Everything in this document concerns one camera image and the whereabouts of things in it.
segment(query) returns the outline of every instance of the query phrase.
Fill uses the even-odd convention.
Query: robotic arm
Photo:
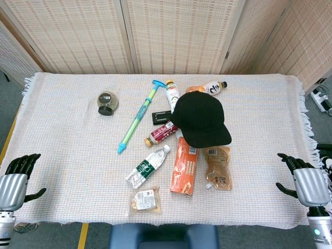
[[[26,187],[33,167],[40,154],[23,156],[13,160],[0,178],[0,248],[7,248],[12,236],[16,217],[14,211],[23,206],[24,202],[42,196],[46,188],[38,193],[26,196]]]
[[[332,248],[332,219],[324,206],[331,201],[324,176],[320,169],[301,159],[279,153],[293,175],[296,191],[276,183],[278,189],[286,195],[299,199],[309,208],[307,213],[309,225],[318,249]]]

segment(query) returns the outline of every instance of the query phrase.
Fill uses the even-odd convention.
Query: jar lid
[[[110,116],[113,114],[113,110],[107,106],[101,106],[98,109],[98,112],[104,116]]]

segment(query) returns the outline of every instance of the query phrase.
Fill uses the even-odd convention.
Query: woven fabric
[[[141,74],[219,73],[238,0],[127,2]]]
[[[296,0],[279,21],[256,74],[296,75],[308,90],[332,64],[332,3]]]
[[[246,1],[221,73],[249,74],[288,0]]]
[[[24,79],[40,71],[8,29],[0,22],[0,70],[24,87]]]
[[[113,0],[5,0],[57,73],[130,73]]]
[[[207,164],[199,151],[193,196],[170,193],[177,139],[168,137],[148,148],[151,114],[168,110],[165,89],[159,89],[128,147],[118,144],[153,88],[152,80],[173,79],[180,93],[191,85],[225,80],[216,95],[232,135],[230,172],[233,190],[206,190]],[[46,187],[45,194],[25,203],[15,215],[20,222],[128,222],[262,225],[292,228],[306,224],[307,209],[284,195],[275,182],[293,188],[292,176],[277,153],[317,165],[314,141],[307,137],[301,83],[283,75],[56,75],[37,73],[27,82],[20,110],[1,166],[3,174],[16,157],[41,153],[27,193]],[[119,98],[113,116],[98,113],[101,92]],[[168,144],[164,164],[141,188],[159,184],[162,214],[126,217],[133,190],[125,177],[149,153]]]

